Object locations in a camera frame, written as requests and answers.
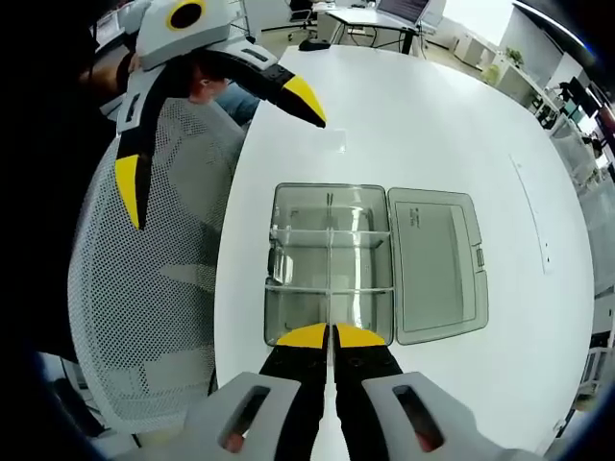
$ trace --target floor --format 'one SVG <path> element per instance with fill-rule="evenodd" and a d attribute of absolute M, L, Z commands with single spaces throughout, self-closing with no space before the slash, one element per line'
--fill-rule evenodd
<path fill-rule="evenodd" d="M 279 29 L 276 31 L 263 32 L 260 37 L 259 44 L 266 48 L 269 52 L 280 58 L 288 46 L 298 45 L 308 36 L 305 31 L 297 31 L 298 29 Z M 291 40 L 288 40 L 288 34 L 292 32 L 296 33 L 293 34 Z M 361 46 L 363 44 L 365 44 L 365 46 L 369 46 L 369 43 L 363 43 L 360 39 L 358 39 L 357 42 Z M 479 69 L 460 61 L 449 50 L 442 48 L 438 45 L 425 42 L 424 51 L 425 58 L 427 60 L 438 62 L 455 70 L 463 72 L 464 74 L 467 74 L 471 77 L 474 77 L 475 79 L 480 79 Z"/>

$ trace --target person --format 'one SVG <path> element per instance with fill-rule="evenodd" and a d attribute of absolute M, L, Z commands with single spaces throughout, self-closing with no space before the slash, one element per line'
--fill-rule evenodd
<path fill-rule="evenodd" d="M 235 82 L 215 99 L 224 111 L 240 127 L 246 127 L 254 118 L 260 99 Z"/>
<path fill-rule="evenodd" d="M 599 158 L 602 156 L 603 145 L 595 136 L 583 136 L 581 139 L 583 144 L 587 146 L 591 145 L 592 151 L 594 151 L 594 158 Z"/>
<path fill-rule="evenodd" d="M 62 6 L 43 2 L 34 12 L 38 36 L 33 42 L 45 43 L 52 52 L 38 53 L 31 72 L 49 70 L 45 85 L 36 86 L 37 110 L 30 121 L 37 131 L 27 156 L 34 160 L 34 168 L 28 166 L 29 191 L 37 197 L 36 221 L 42 227 L 27 229 L 32 232 L 26 237 L 28 250 L 40 276 L 37 289 L 29 293 L 23 329 L 36 351 L 76 362 L 67 309 L 73 236 L 89 182 L 115 137 L 114 122 L 98 108 L 125 89 L 138 58 L 127 54 L 120 63 L 94 68 L 98 44 L 90 26 L 112 2 L 67 0 Z M 195 62 L 191 102 L 206 104 L 226 88 L 223 76 Z"/>
<path fill-rule="evenodd" d="M 567 103 L 573 97 L 570 84 L 568 82 L 560 82 L 554 89 L 561 89 L 559 96 L 564 103 Z"/>

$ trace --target person's hair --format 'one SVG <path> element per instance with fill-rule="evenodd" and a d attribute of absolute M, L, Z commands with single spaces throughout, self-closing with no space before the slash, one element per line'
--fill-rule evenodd
<path fill-rule="evenodd" d="M 199 67 L 201 73 L 213 81 L 221 81 L 226 78 L 222 69 L 224 58 L 220 53 L 207 50 L 198 50 L 192 53 L 192 62 Z"/>

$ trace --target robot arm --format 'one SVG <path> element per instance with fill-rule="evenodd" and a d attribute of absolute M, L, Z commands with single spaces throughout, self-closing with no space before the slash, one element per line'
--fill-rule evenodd
<path fill-rule="evenodd" d="M 187 97 L 195 62 L 235 80 L 260 99 L 317 127 L 325 114 L 301 77 L 277 64 L 244 37 L 229 39 L 231 15 L 225 0 L 154 0 L 124 14 L 127 33 L 139 23 L 132 73 L 117 119 L 120 135 L 115 176 L 133 225 L 145 227 L 151 164 L 160 110 L 169 97 Z"/>
<path fill-rule="evenodd" d="M 175 439 L 118 461 L 314 459 L 332 404 L 324 394 L 330 334 L 335 409 L 352 461 L 542 460 L 483 437 L 469 408 L 420 373 L 404 375 L 376 333 L 316 324 L 280 338 L 258 374 L 242 373 L 190 405 Z"/>

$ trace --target black chair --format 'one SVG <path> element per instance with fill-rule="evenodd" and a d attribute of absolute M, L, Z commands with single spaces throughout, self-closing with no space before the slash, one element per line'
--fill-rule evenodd
<path fill-rule="evenodd" d="M 307 31 L 307 38 L 316 37 L 318 33 L 308 28 L 313 26 L 311 21 L 316 19 L 316 13 L 312 10 L 313 4 L 311 0 L 290 0 L 287 5 L 290 8 L 290 22 L 301 23 L 298 31 L 288 34 L 288 41 L 292 41 L 295 34 L 302 33 L 303 31 Z"/>

